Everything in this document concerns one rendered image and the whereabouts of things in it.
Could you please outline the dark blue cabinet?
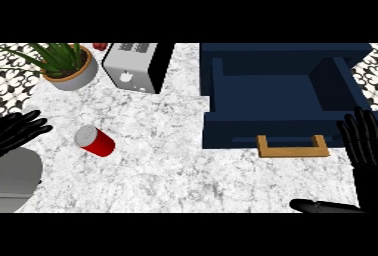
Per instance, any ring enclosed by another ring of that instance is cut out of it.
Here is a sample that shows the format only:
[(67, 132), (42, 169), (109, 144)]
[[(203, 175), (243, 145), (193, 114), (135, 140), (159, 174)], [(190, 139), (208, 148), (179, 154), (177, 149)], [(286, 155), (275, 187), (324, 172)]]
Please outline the dark blue cabinet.
[(225, 75), (308, 74), (318, 61), (339, 57), (351, 68), (370, 53), (367, 43), (200, 43), (200, 95), (212, 93), (212, 61)]

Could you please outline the silver toaster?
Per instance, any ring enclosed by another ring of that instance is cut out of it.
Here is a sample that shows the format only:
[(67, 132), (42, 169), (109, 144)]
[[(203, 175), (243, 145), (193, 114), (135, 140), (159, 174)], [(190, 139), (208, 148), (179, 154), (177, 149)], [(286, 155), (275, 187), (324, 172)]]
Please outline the silver toaster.
[(119, 89), (160, 92), (172, 43), (112, 43), (101, 60), (104, 72)]

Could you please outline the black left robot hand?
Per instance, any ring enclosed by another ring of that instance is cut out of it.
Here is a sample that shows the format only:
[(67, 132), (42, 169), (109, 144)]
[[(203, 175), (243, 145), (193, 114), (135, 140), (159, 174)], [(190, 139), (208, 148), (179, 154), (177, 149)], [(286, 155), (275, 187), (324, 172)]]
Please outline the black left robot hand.
[(0, 118), (0, 157), (51, 131), (53, 126), (45, 118), (39, 118), (39, 114), (39, 110), (32, 110), (26, 114), (16, 112)]

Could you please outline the green potted plant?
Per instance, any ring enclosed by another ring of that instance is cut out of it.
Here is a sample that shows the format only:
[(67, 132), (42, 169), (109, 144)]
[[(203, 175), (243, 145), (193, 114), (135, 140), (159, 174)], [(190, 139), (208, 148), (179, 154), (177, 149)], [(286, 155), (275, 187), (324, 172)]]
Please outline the green potted plant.
[(58, 90), (81, 89), (94, 79), (98, 68), (89, 50), (78, 43), (48, 43), (47, 46), (29, 43), (27, 46), (36, 51), (41, 59), (33, 59), (8, 47), (0, 47), (0, 51), (14, 54), (33, 64), (39, 68), (38, 73)]

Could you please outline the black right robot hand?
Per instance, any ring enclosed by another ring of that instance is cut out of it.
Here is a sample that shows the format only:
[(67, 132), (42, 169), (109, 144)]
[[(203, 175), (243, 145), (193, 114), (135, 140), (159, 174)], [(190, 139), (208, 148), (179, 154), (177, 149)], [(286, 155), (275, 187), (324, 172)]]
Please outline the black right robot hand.
[(301, 213), (378, 214), (378, 120), (370, 110), (354, 108), (336, 122), (343, 147), (352, 166), (352, 179), (358, 206), (292, 199), (289, 207)]

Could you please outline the red can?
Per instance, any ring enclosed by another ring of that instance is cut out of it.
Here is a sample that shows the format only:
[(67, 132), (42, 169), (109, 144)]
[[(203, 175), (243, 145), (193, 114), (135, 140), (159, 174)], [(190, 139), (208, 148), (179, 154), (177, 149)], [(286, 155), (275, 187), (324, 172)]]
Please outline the red can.
[(100, 157), (113, 152), (115, 141), (92, 125), (84, 125), (76, 130), (73, 141), (81, 149)]

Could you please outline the dark blue open drawer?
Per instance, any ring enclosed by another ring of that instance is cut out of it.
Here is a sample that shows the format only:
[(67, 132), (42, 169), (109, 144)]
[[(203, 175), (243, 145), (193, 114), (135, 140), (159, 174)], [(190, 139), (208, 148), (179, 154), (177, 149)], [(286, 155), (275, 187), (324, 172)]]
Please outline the dark blue open drawer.
[(323, 59), (304, 74), (224, 74), (212, 60), (211, 111), (203, 115), (205, 149), (253, 148), (256, 137), (271, 147), (305, 147), (320, 135), (340, 148), (336, 122), (368, 103), (342, 58)]

